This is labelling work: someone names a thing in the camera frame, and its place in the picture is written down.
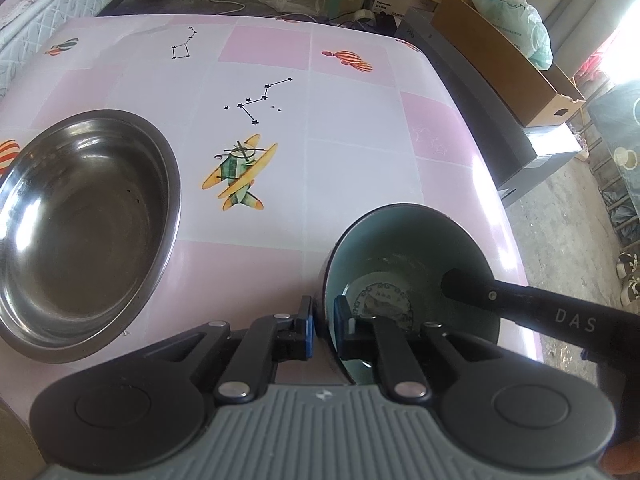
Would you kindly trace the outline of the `person's right hand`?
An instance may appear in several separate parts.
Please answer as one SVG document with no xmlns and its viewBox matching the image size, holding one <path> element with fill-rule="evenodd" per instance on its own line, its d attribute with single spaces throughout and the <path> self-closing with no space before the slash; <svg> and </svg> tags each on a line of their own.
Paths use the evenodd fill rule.
<svg viewBox="0 0 640 480">
<path fill-rule="evenodd" d="M 630 440 L 608 448 L 600 460 L 600 466 L 610 476 L 638 474 L 640 470 L 640 441 Z"/>
</svg>

